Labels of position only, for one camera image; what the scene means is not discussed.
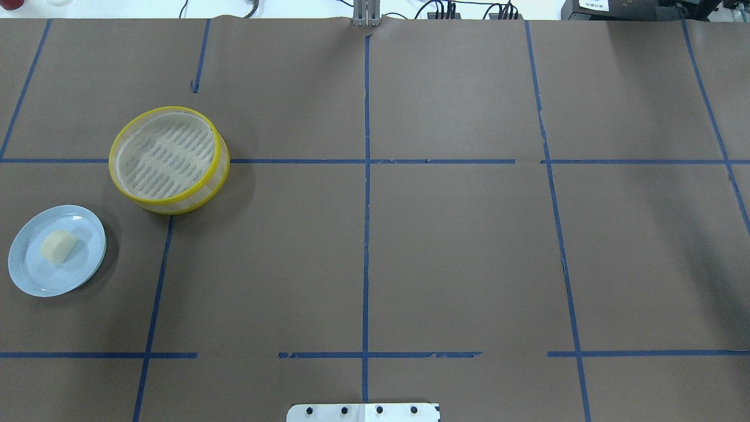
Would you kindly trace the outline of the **pale white bun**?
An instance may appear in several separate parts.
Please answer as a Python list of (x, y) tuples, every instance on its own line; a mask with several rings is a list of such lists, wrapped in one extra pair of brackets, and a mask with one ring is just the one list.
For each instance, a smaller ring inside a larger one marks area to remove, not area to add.
[(67, 230), (54, 230), (41, 243), (41, 256), (55, 265), (64, 263), (79, 242), (79, 238)]

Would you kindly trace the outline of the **yellow round steamer basket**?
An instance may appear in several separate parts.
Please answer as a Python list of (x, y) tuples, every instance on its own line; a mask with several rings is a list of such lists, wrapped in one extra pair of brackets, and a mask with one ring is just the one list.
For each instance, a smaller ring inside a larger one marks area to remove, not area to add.
[(116, 189), (141, 208), (169, 216), (209, 203), (225, 184), (230, 163), (227, 143), (214, 123), (180, 106), (134, 118), (109, 154)]

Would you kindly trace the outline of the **black device box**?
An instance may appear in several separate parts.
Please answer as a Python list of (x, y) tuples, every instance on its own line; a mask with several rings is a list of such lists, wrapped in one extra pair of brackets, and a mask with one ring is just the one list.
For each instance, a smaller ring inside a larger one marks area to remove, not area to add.
[(723, 1), (565, 1), (561, 21), (707, 21)]

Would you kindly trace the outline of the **light blue plate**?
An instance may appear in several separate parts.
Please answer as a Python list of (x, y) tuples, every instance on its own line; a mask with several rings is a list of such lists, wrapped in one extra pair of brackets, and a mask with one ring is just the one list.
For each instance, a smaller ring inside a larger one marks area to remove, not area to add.
[(19, 230), (8, 254), (9, 275), (29, 295), (62, 295), (97, 272), (106, 249), (104, 225), (96, 214), (82, 206), (56, 206)]

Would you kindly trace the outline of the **red cylinder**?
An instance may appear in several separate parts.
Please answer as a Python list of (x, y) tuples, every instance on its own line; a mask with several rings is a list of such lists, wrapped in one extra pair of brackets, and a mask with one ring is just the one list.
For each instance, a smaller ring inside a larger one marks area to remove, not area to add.
[(25, 2), (25, 0), (0, 0), (0, 6), (6, 11), (12, 11), (21, 8)]

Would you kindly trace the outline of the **silver aluminium frame post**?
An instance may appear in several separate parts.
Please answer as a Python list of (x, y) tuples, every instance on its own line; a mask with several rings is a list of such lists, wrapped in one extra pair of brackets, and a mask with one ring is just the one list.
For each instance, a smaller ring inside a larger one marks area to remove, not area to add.
[(382, 13), (380, 12), (380, 0), (354, 0), (353, 26), (380, 26)]

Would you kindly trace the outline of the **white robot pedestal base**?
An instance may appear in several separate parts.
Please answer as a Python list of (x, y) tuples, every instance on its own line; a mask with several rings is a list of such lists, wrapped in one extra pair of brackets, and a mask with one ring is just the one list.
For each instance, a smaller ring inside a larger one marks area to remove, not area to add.
[(287, 421), (440, 421), (433, 403), (317, 403), (291, 406)]

